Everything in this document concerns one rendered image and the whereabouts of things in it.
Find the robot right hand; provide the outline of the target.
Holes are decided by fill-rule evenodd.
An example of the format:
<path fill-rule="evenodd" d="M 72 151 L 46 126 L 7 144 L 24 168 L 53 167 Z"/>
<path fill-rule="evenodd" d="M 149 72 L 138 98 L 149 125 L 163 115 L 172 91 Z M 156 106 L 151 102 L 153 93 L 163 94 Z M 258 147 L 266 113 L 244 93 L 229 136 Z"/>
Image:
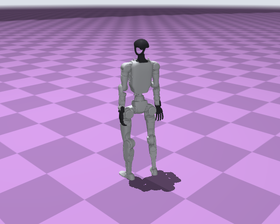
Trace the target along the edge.
<path fill-rule="evenodd" d="M 160 105 L 155 105 L 155 107 L 156 107 L 156 118 L 155 118 L 155 120 L 158 117 L 157 121 L 159 121 L 159 115 L 160 115 L 160 120 L 163 119 L 163 111 L 162 111 L 162 108 L 161 108 L 161 101 L 159 101 L 159 103 L 160 103 Z"/>

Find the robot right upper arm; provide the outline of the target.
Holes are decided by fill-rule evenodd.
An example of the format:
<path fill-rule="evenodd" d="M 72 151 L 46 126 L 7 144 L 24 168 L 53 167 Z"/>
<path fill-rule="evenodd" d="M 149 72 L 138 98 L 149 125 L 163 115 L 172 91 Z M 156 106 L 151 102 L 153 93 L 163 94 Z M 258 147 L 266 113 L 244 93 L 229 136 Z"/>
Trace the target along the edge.
<path fill-rule="evenodd" d="M 152 61 L 152 63 L 153 63 L 153 74 L 152 74 L 153 81 L 151 82 L 151 87 L 156 88 L 159 86 L 160 65 L 155 61 Z"/>

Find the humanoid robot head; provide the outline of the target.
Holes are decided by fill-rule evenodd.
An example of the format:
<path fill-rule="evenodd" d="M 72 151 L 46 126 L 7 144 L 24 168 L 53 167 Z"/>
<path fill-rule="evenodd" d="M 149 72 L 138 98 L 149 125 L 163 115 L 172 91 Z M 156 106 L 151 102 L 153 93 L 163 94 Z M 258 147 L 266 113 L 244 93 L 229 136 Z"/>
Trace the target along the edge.
<path fill-rule="evenodd" d="M 140 54 L 138 54 L 136 51 L 136 48 L 140 48 L 143 51 Z M 136 60 L 136 62 L 139 62 L 139 63 L 148 62 L 148 60 L 145 59 L 145 55 L 144 55 L 144 51 L 146 48 L 149 48 L 149 44 L 145 39 L 138 39 L 134 42 L 134 51 L 135 51 L 135 54 L 138 55 L 138 59 Z"/>

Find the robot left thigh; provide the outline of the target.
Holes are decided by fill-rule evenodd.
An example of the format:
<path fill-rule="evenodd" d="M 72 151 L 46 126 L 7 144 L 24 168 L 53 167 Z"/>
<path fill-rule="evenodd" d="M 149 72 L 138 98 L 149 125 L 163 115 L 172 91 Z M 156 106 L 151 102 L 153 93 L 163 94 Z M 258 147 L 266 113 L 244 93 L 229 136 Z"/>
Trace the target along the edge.
<path fill-rule="evenodd" d="M 135 146 L 135 141 L 133 139 L 131 139 L 131 124 L 132 124 L 132 120 L 131 118 L 133 117 L 134 115 L 134 106 L 133 105 L 130 105 L 130 106 L 127 106 L 125 107 L 125 112 L 123 113 L 123 121 L 124 121 L 124 124 L 127 125 L 127 126 L 123 126 L 121 123 L 120 123 L 120 129 L 121 129 L 121 135 L 122 135 L 122 139 L 123 139 L 123 142 L 125 142 L 126 140 L 130 142 L 130 149 L 132 149 L 134 146 Z"/>

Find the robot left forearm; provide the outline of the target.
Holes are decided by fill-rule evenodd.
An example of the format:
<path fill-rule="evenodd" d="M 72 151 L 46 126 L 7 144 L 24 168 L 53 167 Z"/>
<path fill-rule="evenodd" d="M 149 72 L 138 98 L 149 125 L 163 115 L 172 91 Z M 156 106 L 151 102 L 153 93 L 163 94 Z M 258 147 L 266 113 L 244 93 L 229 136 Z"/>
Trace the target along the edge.
<path fill-rule="evenodd" d="M 121 84 L 119 84 L 118 89 L 119 89 L 119 106 L 118 106 L 118 109 L 120 110 L 120 108 L 123 106 L 124 110 L 125 110 L 126 93 L 123 92 L 123 88 L 122 88 Z"/>

